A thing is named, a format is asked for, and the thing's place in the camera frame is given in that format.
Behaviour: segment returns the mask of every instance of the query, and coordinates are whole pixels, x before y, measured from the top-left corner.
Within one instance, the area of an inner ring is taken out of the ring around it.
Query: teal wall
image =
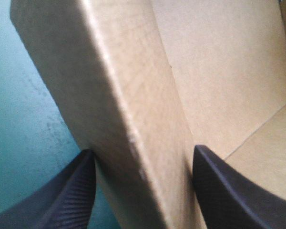
[[[62,170],[79,148],[0,0],[0,212]],[[90,229],[119,229],[97,188]]]

